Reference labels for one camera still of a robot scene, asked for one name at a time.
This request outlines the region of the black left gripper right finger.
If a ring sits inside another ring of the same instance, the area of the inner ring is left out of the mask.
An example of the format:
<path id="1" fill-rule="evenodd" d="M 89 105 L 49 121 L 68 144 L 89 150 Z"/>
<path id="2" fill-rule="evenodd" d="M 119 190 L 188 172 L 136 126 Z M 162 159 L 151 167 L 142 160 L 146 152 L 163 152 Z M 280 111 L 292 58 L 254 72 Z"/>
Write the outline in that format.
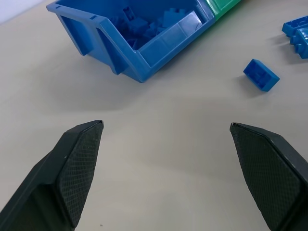
<path id="1" fill-rule="evenodd" d="M 308 231 L 308 162 L 281 135 L 232 123 L 246 185 L 270 231 Z"/>

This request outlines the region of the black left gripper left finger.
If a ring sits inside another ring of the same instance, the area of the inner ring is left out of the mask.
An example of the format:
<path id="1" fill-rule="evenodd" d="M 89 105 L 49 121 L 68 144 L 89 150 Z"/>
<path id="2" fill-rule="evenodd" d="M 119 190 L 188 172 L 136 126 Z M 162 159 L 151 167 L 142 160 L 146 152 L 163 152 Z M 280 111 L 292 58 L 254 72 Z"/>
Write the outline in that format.
<path id="1" fill-rule="evenodd" d="M 75 231 L 94 177 L 102 120 L 67 130 L 0 212 L 0 231 Z"/>

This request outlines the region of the small blue building block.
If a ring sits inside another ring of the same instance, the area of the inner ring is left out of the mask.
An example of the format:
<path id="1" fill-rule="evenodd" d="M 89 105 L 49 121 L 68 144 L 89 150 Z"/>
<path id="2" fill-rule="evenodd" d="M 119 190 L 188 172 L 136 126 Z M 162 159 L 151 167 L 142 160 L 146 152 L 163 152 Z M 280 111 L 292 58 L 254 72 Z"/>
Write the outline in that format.
<path id="1" fill-rule="evenodd" d="M 264 92 L 269 92 L 280 80 L 275 73 L 257 59 L 252 59 L 243 73 Z"/>

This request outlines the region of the light blue building block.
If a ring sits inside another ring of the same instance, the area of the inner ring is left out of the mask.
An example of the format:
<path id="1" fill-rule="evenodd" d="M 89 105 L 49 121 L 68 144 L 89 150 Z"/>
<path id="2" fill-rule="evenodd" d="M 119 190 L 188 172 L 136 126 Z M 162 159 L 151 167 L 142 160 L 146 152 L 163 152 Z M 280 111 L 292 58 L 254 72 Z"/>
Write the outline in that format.
<path id="1" fill-rule="evenodd" d="M 290 44 L 295 48 L 295 53 L 302 59 L 308 59 L 308 27 L 297 29 L 290 38 Z"/>

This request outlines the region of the blue plastic storage bin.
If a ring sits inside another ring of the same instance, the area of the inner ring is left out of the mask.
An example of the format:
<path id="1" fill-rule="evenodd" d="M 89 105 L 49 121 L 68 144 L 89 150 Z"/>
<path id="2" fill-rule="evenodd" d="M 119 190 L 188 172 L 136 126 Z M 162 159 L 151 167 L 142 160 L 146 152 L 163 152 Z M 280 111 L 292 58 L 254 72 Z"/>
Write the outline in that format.
<path id="1" fill-rule="evenodd" d="M 78 52 L 143 83 L 215 23 L 205 0 L 56 0 Z"/>

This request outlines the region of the green plastic storage bin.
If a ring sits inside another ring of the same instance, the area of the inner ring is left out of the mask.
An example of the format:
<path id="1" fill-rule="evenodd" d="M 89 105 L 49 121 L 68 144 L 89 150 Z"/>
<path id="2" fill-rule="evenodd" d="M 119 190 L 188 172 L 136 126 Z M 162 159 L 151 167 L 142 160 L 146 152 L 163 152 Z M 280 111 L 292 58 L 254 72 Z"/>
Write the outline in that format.
<path id="1" fill-rule="evenodd" d="M 216 21 L 236 6 L 240 1 L 241 0 L 205 0 L 209 8 L 212 10 Z"/>

